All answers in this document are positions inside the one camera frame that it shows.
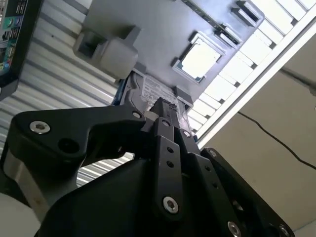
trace gray plastic housing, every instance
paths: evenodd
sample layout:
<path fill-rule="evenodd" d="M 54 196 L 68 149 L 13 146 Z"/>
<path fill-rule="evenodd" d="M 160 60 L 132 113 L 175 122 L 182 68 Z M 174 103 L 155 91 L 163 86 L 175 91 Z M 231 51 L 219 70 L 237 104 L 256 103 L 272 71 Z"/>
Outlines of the gray plastic housing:
<path fill-rule="evenodd" d="M 178 87 L 195 101 L 263 20 L 264 14 L 248 0 L 93 0 L 83 33 L 99 36 L 99 44 L 113 39 L 127 42 L 130 51 L 117 49 L 120 55 L 111 51 L 115 69 L 110 75 L 114 78 L 125 79 L 138 56 L 133 71 L 149 74 L 167 87 Z M 135 28 L 140 30 L 138 34 L 133 33 Z M 181 71 L 181 62 L 195 45 L 197 35 L 221 57 L 203 77 L 195 79 Z M 87 59 L 78 45 L 74 47 L 76 55 Z M 98 53 L 106 54 L 107 50 Z M 107 63 L 106 69 L 98 60 L 89 63 L 110 71 Z"/>

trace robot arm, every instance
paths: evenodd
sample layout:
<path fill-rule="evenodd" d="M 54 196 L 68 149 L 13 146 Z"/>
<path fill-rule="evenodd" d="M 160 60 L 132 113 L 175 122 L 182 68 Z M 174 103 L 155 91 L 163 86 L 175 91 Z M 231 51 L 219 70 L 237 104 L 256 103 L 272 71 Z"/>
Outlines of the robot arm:
<path fill-rule="evenodd" d="M 1 157 L 5 193 L 41 221 L 38 237 L 293 237 L 289 226 L 159 99 L 151 111 L 109 106 L 25 112 Z M 81 166 L 134 160 L 77 188 Z"/>

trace corrugated metal wall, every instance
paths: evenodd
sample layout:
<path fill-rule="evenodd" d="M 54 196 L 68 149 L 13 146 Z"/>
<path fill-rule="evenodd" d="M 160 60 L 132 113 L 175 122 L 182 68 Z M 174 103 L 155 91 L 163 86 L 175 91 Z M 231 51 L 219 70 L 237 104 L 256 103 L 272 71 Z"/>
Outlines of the corrugated metal wall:
<path fill-rule="evenodd" d="M 45 0 L 18 90 L 0 102 L 0 154 L 12 117 L 22 111 L 100 107 L 116 93 L 114 79 L 72 50 L 92 0 Z M 129 161 L 132 155 L 80 170 L 80 185 Z"/>

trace black cable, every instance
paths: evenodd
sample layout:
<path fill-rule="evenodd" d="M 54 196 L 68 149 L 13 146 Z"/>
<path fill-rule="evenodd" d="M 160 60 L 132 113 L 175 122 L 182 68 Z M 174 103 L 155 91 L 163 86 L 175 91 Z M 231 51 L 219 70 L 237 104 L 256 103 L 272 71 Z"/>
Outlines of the black cable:
<path fill-rule="evenodd" d="M 291 154 L 301 163 L 303 163 L 304 165 L 309 166 L 310 168 L 313 168 L 314 170 L 316 170 L 316 166 L 309 164 L 308 162 L 302 160 L 301 158 L 299 158 L 298 155 L 296 155 L 296 153 L 294 151 L 292 151 L 291 148 L 289 148 L 286 144 L 284 144 L 282 141 L 280 141 L 279 139 L 277 139 L 276 137 L 274 137 L 271 133 L 269 133 L 267 130 L 265 130 L 261 124 L 259 122 L 257 122 L 256 120 L 254 120 L 253 118 L 243 114 L 242 112 L 238 112 L 241 116 L 244 116 L 246 119 L 254 122 L 256 125 L 258 125 L 258 127 L 264 131 L 266 134 L 268 134 L 270 137 L 272 137 L 273 139 L 275 139 L 277 142 L 279 142 L 282 146 L 284 146 L 289 152 L 291 152 Z"/>

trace white surface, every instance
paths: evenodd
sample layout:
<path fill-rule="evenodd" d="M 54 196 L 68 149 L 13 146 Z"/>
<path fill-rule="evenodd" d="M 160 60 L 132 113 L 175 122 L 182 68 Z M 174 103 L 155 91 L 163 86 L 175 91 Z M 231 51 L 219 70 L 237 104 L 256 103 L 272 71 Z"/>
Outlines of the white surface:
<path fill-rule="evenodd" d="M 295 237 L 315 237 L 316 236 L 316 221 L 300 228 L 295 232 Z"/>
<path fill-rule="evenodd" d="M 31 209 L 0 194 L 0 236 L 33 237 L 39 227 L 40 223 Z"/>

